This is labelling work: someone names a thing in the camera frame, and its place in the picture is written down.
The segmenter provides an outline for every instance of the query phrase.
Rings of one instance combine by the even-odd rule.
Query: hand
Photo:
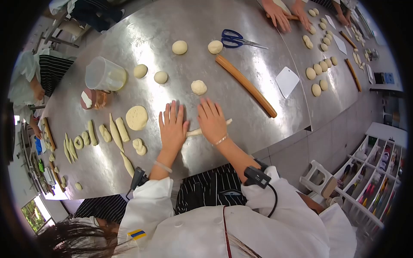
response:
[[[179,106],[178,116],[176,116],[176,102],[172,101],[172,105],[166,104],[165,123],[162,120],[162,112],[159,113],[159,127],[161,129],[162,149],[178,154],[186,140],[186,132],[188,131],[188,121],[183,121],[183,105]]]
[[[287,19],[288,13],[276,5],[273,0],[263,0],[262,5],[267,14],[270,15],[275,27],[277,27],[278,21],[283,31],[291,31],[290,22]]]
[[[201,98],[197,119],[202,134],[210,143],[216,144],[227,135],[227,124],[221,106],[214,104],[209,98],[206,101]]]
[[[295,3],[291,6],[292,12],[300,19],[301,23],[303,24],[304,28],[307,31],[310,31],[310,26],[313,24],[307,17],[306,11],[304,11],[305,3],[301,0],[295,1]]]

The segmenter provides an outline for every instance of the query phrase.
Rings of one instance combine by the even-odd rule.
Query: wooden rolling pin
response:
[[[356,85],[357,85],[358,91],[361,92],[361,85],[360,85],[360,83],[359,83],[359,81],[358,81],[358,79],[357,79],[357,76],[356,76],[356,73],[354,72],[353,67],[351,66],[350,60],[345,59],[345,61],[346,61],[347,65],[348,65],[349,68],[350,68],[350,71],[351,71],[351,73],[352,73],[352,75],[353,75],[354,80],[356,81]]]
[[[344,34],[343,31],[340,31],[340,34],[341,34],[345,39],[347,39],[347,41],[348,41],[354,48],[357,48],[356,45],[353,43],[353,41],[352,41],[351,39],[349,39],[349,37],[347,37],[347,35]]]
[[[262,105],[262,107],[270,114],[272,118],[277,116],[277,112],[274,108],[270,105],[270,103],[264,98],[264,96],[255,88],[255,86],[247,79],[245,76],[238,71],[227,59],[223,56],[218,55],[215,58],[218,64],[220,64],[225,70],[227,70],[232,76],[235,77],[254,97],[258,102]]]

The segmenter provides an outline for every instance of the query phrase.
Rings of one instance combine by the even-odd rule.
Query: black cable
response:
[[[272,185],[268,184],[268,186],[273,190],[274,195],[275,195],[275,203],[274,203],[274,207],[273,210],[270,212],[270,215],[268,215],[267,217],[271,217],[271,215],[274,213],[275,208],[277,207],[277,203],[278,203],[278,195],[277,192],[275,191],[275,189],[273,188]]]

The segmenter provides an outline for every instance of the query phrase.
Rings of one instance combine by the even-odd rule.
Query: white plastic scraper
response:
[[[275,78],[275,82],[280,88],[284,98],[288,98],[288,95],[290,95],[299,81],[298,76],[288,67],[284,67]]]

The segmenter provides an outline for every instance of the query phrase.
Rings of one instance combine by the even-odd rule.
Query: yellow and blue tag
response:
[[[146,233],[143,230],[135,230],[135,231],[129,232],[128,235],[131,236],[133,240],[137,240],[142,237],[145,237]]]

